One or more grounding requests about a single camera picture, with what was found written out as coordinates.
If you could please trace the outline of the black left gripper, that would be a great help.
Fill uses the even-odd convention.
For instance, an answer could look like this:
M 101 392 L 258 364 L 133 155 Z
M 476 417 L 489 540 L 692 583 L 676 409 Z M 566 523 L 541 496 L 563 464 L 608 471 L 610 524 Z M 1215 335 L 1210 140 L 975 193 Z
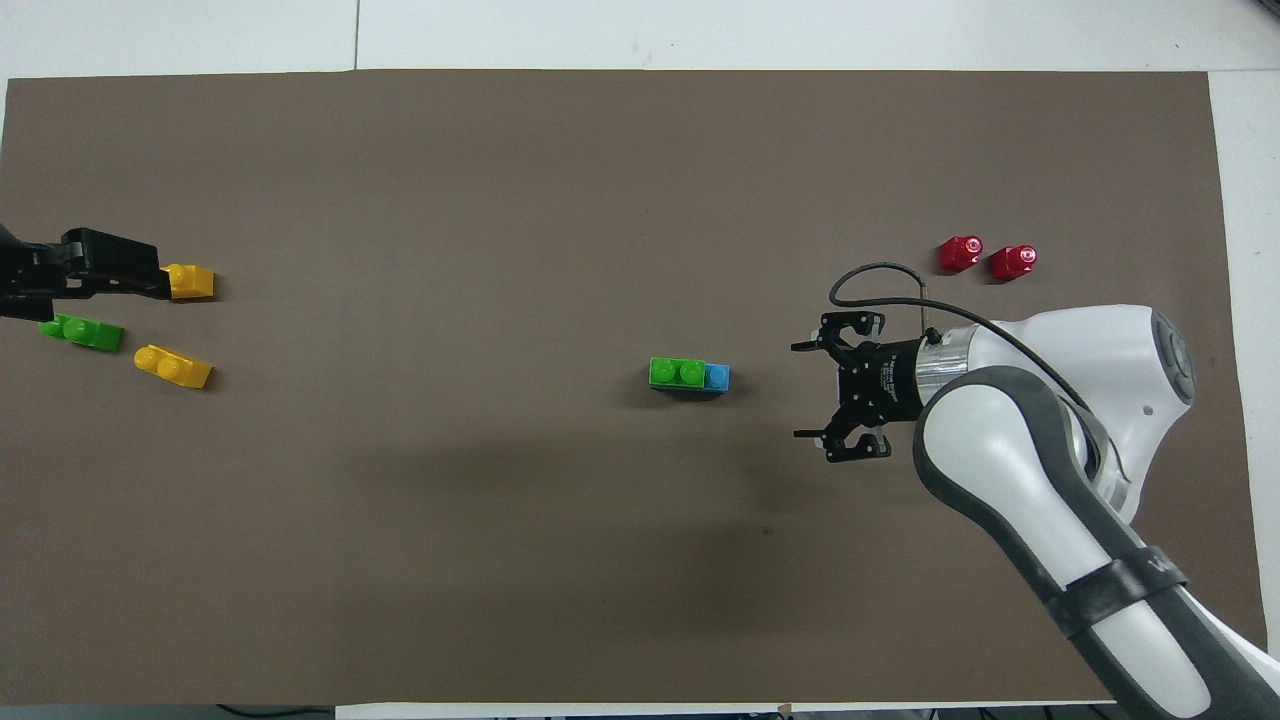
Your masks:
M 0 224 L 0 316 L 45 322 L 44 299 L 97 293 L 170 300 L 170 277 L 157 249 L 84 227 L 68 231 L 58 243 L 29 243 Z

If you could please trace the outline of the yellow two-stud block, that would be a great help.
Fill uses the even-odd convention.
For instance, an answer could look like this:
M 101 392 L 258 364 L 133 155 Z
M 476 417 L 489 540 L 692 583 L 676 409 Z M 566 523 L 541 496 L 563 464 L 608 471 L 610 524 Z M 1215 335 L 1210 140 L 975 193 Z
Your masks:
M 211 364 L 157 345 L 145 345 L 136 350 L 133 364 L 143 373 L 189 389 L 202 389 L 212 374 Z
M 197 264 L 169 264 L 165 272 L 172 301 L 211 300 L 216 296 L 216 273 Z

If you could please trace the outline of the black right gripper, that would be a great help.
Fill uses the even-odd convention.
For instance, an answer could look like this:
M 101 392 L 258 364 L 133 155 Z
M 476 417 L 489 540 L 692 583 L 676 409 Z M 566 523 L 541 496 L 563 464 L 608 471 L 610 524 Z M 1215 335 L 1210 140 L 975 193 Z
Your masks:
M 809 340 L 791 343 L 796 354 L 822 351 L 838 365 L 840 407 L 815 429 L 795 429 L 829 464 L 890 457 L 883 425 L 915 421 L 924 407 L 916 383 L 922 340 L 879 343 L 884 315 L 838 311 L 820 315 Z

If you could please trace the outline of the green two-stud block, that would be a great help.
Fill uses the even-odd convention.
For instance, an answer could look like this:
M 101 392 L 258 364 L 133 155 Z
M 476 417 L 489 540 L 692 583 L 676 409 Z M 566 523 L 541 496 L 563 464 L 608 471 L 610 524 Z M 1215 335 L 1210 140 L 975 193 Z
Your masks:
M 648 384 L 659 389 L 701 391 L 707 382 L 707 364 L 698 359 L 650 357 Z
M 55 313 L 54 318 L 37 324 L 40 332 L 55 340 L 104 352 L 116 352 L 124 329 L 106 322 Z

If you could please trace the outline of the brown table mat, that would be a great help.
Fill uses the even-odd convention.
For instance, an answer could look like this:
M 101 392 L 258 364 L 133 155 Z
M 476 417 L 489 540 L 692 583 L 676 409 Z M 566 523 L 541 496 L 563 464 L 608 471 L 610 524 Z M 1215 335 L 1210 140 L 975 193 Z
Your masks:
M 1137 529 L 1266 639 L 1203 74 L 20 79 L 0 223 L 218 277 L 60 304 L 118 354 L 0 320 L 0 706 L 1102 698 L 909 427 L 792 437 L 835 365 L 788 346 L 876 260 L 995 320 L 1169 316 L 1198 396 Z

